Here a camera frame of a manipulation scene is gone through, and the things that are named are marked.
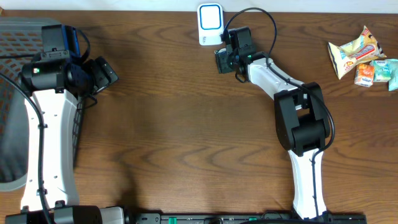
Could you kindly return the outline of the green white small pack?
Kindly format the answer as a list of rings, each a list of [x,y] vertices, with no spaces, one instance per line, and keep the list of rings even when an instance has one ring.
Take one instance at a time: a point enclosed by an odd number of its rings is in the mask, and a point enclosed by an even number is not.
[[[226,49],[219,49],[215,51],[216,61],[218,63],[224,63],[228,57]]]

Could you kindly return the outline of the green Kleenex tissue pack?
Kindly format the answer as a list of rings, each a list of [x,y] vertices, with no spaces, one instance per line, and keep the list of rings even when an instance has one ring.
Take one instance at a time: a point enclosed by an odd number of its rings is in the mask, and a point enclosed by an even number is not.
[[[387,60],[373,60],[370,66],[374,67],[374,82],[386,83],[391,79]]]

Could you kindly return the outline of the yellow wet wipes pack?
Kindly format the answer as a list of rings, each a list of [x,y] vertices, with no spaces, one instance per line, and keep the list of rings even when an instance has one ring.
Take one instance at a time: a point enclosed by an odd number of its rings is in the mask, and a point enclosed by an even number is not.
[[[366,26],[363,27],[363,31],[357,39],[341,46],[329,42],[327,49],[339,80],[360,63],[387,57],[375,36]]]

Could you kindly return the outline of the mint green wipes pack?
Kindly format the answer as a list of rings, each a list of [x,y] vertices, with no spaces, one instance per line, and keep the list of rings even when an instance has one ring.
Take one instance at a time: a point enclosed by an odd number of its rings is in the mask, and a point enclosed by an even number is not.
[[[388,81],[389,91],[394,91],[398,89],[398,63],[397,59],[387,59],[389,71],[391,73],[391,79]]]

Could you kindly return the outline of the orange Kleenex tissue pack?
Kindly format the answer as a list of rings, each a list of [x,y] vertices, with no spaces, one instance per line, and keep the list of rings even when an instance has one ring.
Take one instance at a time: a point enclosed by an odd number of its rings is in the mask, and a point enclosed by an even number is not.
[[[373,85],[374,80],[374,67],[366,64],[359,64],[356,66],[356,74],[354,84],[364,87]]]

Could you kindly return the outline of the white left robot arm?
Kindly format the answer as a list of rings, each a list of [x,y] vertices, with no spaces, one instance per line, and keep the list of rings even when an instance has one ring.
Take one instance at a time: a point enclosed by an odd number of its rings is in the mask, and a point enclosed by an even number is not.
[[[27,182],[18,214],[6,223],[127,223],[120,206],[81,205],[73,174],[73,129],[80,101],[118,80],[103,58],[81,52],[81,31],[44,26],[44,51],[25,64],[15,83],[29,117]]]

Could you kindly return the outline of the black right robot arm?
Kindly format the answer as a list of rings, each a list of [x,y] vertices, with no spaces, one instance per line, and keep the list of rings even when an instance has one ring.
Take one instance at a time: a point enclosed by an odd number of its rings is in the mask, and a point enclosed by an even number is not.
[[[248,27],[224,31],[226,47],[215,52],[220,73],[235,72],[240,82],[251,82],[274,101],[275,129],[289,153],[294,177],[293,208],[301,220],[324,221],[321,177],[322,149],[330,135],[329,113],[317,83],[297,81],[264,52],[258,52]]]

